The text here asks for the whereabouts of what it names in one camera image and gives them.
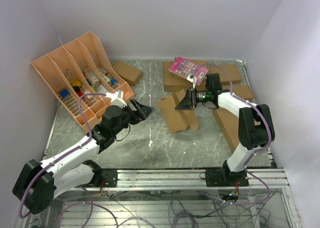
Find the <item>cardboard box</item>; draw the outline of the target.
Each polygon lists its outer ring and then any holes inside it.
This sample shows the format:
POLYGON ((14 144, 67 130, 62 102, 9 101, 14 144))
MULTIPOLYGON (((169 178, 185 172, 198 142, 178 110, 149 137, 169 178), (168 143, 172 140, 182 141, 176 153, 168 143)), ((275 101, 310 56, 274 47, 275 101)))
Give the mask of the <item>cardboard box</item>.
POLYGON ((157 101, 168 129, 172 133, 185 131, 187 128, 197 131, 199 128, 199 121, 193 110, 176 110, 176 106, 185 95, 186 90, 182 89, 157 101))

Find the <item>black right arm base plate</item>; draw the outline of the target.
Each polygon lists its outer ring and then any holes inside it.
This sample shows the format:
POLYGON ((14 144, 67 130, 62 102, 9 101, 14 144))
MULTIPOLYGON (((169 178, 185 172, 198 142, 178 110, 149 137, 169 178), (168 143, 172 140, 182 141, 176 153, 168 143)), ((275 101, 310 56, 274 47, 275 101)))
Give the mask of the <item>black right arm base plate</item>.
POLYGON ((204 172, 207 187, 235 187, 236 182, 240 187, 249 186, 245 171, 230 172, 223 168, 208 169, 204 172))

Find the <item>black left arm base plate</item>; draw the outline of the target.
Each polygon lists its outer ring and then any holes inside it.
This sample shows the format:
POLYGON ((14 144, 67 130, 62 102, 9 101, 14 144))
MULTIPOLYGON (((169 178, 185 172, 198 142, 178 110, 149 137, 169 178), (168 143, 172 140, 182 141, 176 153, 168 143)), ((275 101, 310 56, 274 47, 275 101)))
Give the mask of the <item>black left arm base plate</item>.
POLYGON ((118 182, 117 170, 102 169, 93 173, 93 178, 86 184, 88 187, 115 188, 118 182))

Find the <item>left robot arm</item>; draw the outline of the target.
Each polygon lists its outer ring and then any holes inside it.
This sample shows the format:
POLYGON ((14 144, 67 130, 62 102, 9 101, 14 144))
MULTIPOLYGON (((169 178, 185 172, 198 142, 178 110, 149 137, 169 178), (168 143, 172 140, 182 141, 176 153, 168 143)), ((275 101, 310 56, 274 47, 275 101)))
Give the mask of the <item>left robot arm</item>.
POLYGON ((130 128, 146 120, 154 111, 131 99, 135 107, 127 104, 111 105, 96 124, 79 142, 49 159, 37 162, 31 159, 22 168, 12 189, 31 214, 46 209, 60 194, 88 184, 98 186, 102 181, 102 169, 91 157, 98 155, 117 140, 122 129, 130 128))

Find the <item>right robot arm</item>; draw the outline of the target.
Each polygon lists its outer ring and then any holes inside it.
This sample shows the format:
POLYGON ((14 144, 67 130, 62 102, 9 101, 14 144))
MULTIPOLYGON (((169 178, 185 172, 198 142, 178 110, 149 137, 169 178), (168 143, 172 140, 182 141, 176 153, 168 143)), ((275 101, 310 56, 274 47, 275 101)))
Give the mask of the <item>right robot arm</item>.
POLYGON ((275 130, 266 104, 246 101, 231 90, 224 90, 217 73, 206 76, 205 91, 189 87, 176 110, 192 110, 198 103, 211 102, 216 108, 223 108, 238 118, 239 144, 233 154, 219 169, 205 172, 207 186, 231 186, 241 183, 247 185, 245 171, 252 157, 262 149, 267 149, 275 139, 275 130))

